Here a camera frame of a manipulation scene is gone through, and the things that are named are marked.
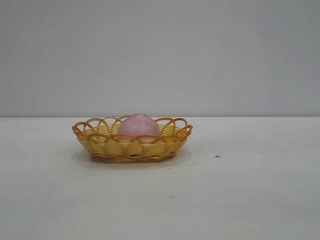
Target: white tabletop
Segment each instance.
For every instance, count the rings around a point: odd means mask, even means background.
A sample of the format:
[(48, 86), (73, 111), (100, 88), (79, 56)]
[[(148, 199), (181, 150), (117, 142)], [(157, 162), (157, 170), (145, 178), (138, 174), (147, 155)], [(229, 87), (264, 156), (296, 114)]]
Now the white tabletop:
[(320, 118), (187, 117), (174, 159), (122, 165), (82, 120), (0, 118), (2, 240), (320, 239)]

